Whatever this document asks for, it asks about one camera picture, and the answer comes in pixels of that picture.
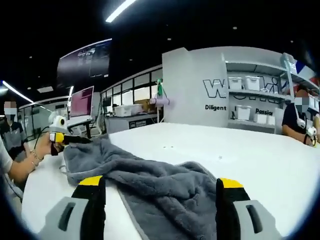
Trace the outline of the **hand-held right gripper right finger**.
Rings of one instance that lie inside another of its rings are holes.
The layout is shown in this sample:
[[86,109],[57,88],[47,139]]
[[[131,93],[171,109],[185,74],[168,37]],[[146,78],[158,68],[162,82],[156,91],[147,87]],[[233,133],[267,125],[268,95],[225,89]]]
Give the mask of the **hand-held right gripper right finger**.
[[272,214],[250,199],[236,180],[216,180],[216,237],[218,240],[281,240]]

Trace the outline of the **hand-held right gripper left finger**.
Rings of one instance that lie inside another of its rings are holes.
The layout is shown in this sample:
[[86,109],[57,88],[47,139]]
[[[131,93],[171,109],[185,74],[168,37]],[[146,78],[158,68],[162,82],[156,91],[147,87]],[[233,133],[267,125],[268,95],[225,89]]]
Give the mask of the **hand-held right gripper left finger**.
[[41,240],[102,240],[106,220],[103,176],[82,180],[71,197],[62,198],[45,216]]

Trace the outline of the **person's left hand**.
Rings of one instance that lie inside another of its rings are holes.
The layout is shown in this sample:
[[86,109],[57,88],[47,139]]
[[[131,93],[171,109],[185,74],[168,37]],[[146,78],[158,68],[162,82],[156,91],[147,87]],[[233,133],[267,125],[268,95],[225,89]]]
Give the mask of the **person's left hand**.
[[51,155],[51,144],[49,132],[39,138],[35,146],[35,153],[40,161],[42,161],[46,155]]

